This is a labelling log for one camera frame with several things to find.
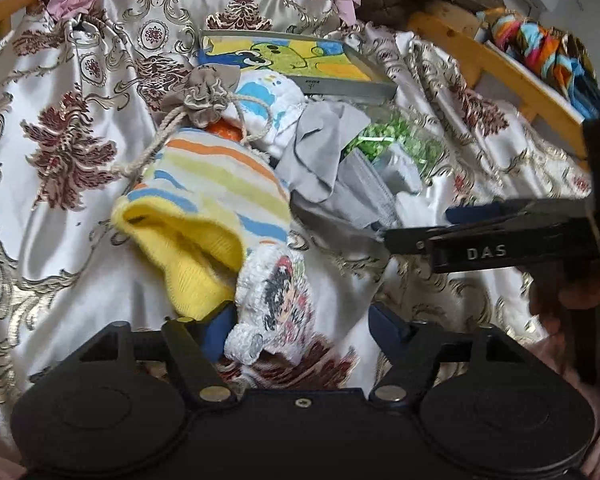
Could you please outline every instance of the silver rivet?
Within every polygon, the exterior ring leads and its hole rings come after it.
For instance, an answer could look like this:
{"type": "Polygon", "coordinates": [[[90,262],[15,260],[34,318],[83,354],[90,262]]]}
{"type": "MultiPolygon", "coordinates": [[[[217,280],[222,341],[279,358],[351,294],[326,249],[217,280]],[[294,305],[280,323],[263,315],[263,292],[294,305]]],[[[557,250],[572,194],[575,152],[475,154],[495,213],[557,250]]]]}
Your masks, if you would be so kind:
{"type": "Polygon", "coordinates": [[[311,399],[296,399],[298,408],[308,408],[311,405],[311,399]]]}
{"type": "Polygon", "coordinates": [[[206,402],[224,402],[231,397],[231,390],[224,386],[207,386],[200,390],[200,399],[206,402]]]}
{"type": "Polygon", "coordinates": [[[398,402],[403,400],[406,396],[407,392],[400,386],[393,386],[392,384],[389,386],[380,386],[376,390],[376,397],[380,400],[385,400],[386,402],[398,402]]]}

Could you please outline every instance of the satin bedspread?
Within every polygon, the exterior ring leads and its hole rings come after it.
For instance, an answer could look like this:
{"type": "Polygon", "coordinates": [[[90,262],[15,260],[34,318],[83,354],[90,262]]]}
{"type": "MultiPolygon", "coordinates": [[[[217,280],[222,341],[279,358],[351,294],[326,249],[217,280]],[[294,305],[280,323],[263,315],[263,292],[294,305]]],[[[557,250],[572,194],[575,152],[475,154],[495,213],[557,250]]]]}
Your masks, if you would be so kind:
{"type": "MultiPolygon", "coordinates": [[[[589,178],[506,103],[467,90],[458,66],[410,32],[362,26],[346,41],[399,85],[396,105],[441,149],[419,196],[398,196],[405,225],[433,225],[458,203],[496,197],[583,197],[589,178]]],[[[151,141],[150,104],[187,75],[183,54],[138,49],[103,13],[55,23],[28,15],[0,43],[0,455],[18,459],[10,411],[32,381],[115,320],[158,329],[173,315],[164,283],[109,223],[133,182],[109,173],[151,141]]],[[[343,240],[295,220],[314,292],[315,333],[301,363],[223,362],[241,387],[366,392],[387,370],[370,337],[375,296],[407,319],[453,330],[494,323],[523,343],[543,336],[528,314],[530,277],[514,269],[431,274],[418,258],[389,258],[376,242],[343,240]]],[[[457,370],[451,366],[447,374],[457,370]]]]}

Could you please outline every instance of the circular pad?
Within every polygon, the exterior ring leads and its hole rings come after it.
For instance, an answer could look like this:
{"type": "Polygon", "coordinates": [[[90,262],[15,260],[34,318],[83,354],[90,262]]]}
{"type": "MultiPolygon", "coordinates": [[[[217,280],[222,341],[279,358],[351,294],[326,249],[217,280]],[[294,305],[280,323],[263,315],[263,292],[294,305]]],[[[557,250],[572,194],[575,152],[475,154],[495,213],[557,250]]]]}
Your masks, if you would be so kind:
{"type": "Polygon", "coordinates": [[[159,458],[184,431],[177,391],[116,362],[87,362],[50,374],[11,417],[27,461],[61,472],[122,472],[159,458]]]}
{"type": "Polygon", "coordinates": [[[425,431],[449,459],[499,478],[572,465],[594,429],[587,401],[558,376],[499,366],[488,383],[469,371],[434,387],[420,406],[425,431]]]}

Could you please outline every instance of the wooden bed frame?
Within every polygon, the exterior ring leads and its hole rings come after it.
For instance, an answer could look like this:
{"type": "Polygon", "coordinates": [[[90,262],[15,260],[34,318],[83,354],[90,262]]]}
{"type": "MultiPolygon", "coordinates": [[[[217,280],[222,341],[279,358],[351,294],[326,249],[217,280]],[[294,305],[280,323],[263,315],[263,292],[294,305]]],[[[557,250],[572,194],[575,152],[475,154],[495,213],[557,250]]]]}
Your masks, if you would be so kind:
{"type": "MultiPolygon", "coordinates": [[[[37,3],[38,0],[0,0],[0,40],[11,30],[11,15],[37,3]]],[[[408,29],[455,57],[471,88],[478,83],[482,72],[491,73],[522,99],[518,110],[529,122],[541,116],[571,146],[578,158],[587,159],[581,124],[544,91],[535,76],[516,70],[497,53],[434,16],[416,12],[410,17],[408,29]]]]}
{"type": "Polygon", "coordinates": [[[455,57],[471,88],[478,83],[482,72],[493,75],[520,97],[522,104],[518,110],[529,122],[542,117],[571,146],[580,160],[587,160],[581,123],[540,86],[532,73],[520,72],[493,50],[434,16],[416,12],[409,19],[408,29],[455,57]]]}

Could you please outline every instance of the green tinsel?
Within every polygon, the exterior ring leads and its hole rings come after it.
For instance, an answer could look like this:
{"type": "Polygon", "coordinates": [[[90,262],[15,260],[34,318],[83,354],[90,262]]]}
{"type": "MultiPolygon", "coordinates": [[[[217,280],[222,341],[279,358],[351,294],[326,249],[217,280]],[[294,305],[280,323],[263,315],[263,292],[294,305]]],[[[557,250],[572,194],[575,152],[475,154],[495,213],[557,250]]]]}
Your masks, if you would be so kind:
{"type": "Polygon", "coordinates": [[[433,166],[440,160],[444,148],[435,139],[422,140],[404,117],[396,112],[386,123],[370,124],[362,130],[343,150],[348,155],[354,148],[359,149],[371,162],[384,153],[387,147],[399,142],[420,171],[420,176],[429,176],[433,166]]]}

